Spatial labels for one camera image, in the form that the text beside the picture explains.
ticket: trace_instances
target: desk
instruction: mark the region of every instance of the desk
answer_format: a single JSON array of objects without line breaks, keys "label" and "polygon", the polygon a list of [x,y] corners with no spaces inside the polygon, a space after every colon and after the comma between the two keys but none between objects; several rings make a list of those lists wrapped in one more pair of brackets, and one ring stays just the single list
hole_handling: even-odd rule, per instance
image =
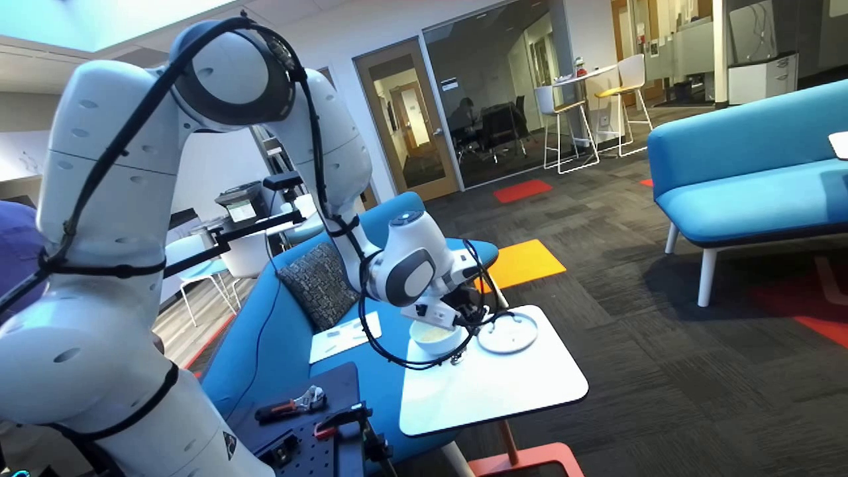
[{"label": "desk", "polygon": [[[538,322],[538,335],[528,350],[494,355],[474,338],[457,366],[407,370],[401,398],[401,428],[407,435],[542,411],[580,400],[588,391],[583,370],[543,309],[524,305],[515,306],[515,313],[524,313]],[[409,358],[422,359],[428,355],[410,341]]]},{"label": "desk", "polygon": [[617,68],[617,62],[607,62],[607,65],[591,68],[591,72],[587,72],[580,77],[579,73],[566,73],[566,77],[556,77],[554,84],[559,84],[559,88],[579,84],[579,82],[587,82],[591,77],[601,77],[601,73],[615,72],[615,68]]}]

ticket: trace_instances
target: glass door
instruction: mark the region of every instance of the glass door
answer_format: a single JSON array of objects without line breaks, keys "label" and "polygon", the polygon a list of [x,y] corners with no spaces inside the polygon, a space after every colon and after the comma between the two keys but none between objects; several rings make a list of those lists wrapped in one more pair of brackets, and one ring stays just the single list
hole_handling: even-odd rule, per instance
[{"label": "glass door", "polygon": [[460,191],[418,39],[355,57],[399,191],[438,199]]}]

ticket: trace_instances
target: blue sofa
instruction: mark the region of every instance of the blue sofa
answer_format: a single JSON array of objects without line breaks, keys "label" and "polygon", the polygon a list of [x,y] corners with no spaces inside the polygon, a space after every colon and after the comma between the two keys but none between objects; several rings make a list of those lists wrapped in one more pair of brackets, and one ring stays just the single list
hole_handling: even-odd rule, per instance
[{"label": "blue sofa", "polygon": [[848,82],[829,82],[652,130],[666,251],[703,247],[698,305],[710,305],[721,248],[848,231],[848,162],[827,141],[848,130]]},{"label": "blue sofa", "polygon": [[[363,215],[363,228],[375,244],[388,240],[388,223],[403,212],[422,212],[424,203],[416,194],[401,194],[388,203],[380,203]],[[380,358],[368,343],[354,347],[347,353],[331,355],[311,366],[311,341],[312,326],[303,301],[291,289],[275,274],[295,260],[303,260],[311,248],[328,244],[327,233],[312,235],[304,244],[298,244],[278,253],[267,265],[251,294],[248,296],[240,317],[224,335],[209,367],[201,375],[201,386],[229,419],[244,403],[275,403],[287,391],[304,386],[316,373],[338,367],[343,362],[357,366],[361,398],[375,411],[372,423],[393,444],[393,461],[407,461],[418,453],[444,447],[454,439],[454,432],[438,432],[424,437],[407,437],[399,428],[401,415],[401,388],[403,367]],[[498,248],[486,240],[471,240],[481,263],[491,265],[498,257]],[[452,248],[463,247],[460,239],[448,239]],[[409,317],[388,301],[372,301],[368,309],[383,316],[383,343],[395,355],[407,353],[409,343]]]}]

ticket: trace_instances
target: bar stool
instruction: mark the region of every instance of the bar stool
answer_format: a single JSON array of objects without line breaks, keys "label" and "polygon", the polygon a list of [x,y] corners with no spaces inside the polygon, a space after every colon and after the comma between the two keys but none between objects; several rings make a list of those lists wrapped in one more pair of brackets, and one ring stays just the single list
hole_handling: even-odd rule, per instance
[{"label": "bar stool", "polygon": [[[641,96],[641,88],[644,88],[644,53],[622,57],[617,62],[617,77],[621,77],[621,84],[609,88],[609,89],[601,89],[600,97],[615,101],[617,117],[622,118],[622,126],[626,126],[626,131],[617,135],[617,155],[632,155],[632,153],[644,150],[644,145],[636,145],[636,147],[626,150],[626,145],[636,142],[634,125],[646,125],[646,130],[656,130],[656,122],[652,122],[652,117],[646,110],[646,104],[644,104],[644,96]],[[632,117],[626,110],[626,101],[622,101],[622,96],[629,96],[629,92],[634,92],[636,109],[641,110],[644,122],[632,122]]]},{"label": "bar stool", "polygon": [[[588,110],[587,110],[587,101],[573,101],[573,104],[562,104],[556,106],[556,96],[554,96],[554,84],[547,84],[547,88],[536,88],[536,104],[538,104],[538,110],[543,117],[543,145],[542,145],[542,166],[543,170],[556,170],[556,174],[568,174],[568,171],[575,171],[575,170],[587,170],[587,166],[593,166],[593,163],[601,163],[601,155],[600,155],[600,145],[596,145],[596,137],[591,131],[591,125],[588,125]],[[579,110],[580,114],[580,122],[583,122],[583,131],[588,137],[588,145],[591,145],[591,158],[588,162],[580,162],[580,163],[573,163],[568,166],[569,162],[575,162],[580,155],[580,147],[573,145],[573,155],[562,155],[562,117],[569,114],[569,110]]]}]

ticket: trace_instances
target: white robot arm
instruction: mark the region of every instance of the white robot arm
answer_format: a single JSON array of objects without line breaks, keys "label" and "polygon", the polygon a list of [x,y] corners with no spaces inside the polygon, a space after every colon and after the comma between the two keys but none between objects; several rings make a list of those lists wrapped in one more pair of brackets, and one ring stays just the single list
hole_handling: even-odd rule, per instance
[{"label": "white robot arm", "polygon": [[368,240],[355,199],[372,163],[328,82],[250,19],[201,23],[161,72],[94,61],[66,84],[39,203],[49,292],[0,327],[0,419],[55,423],[124,475],[274,475],[151,343],[181,147],[244,125],[287,145],[355,289],[454,326],[440,296],[474,260],[430,215],[401,217],[385,248]]}]

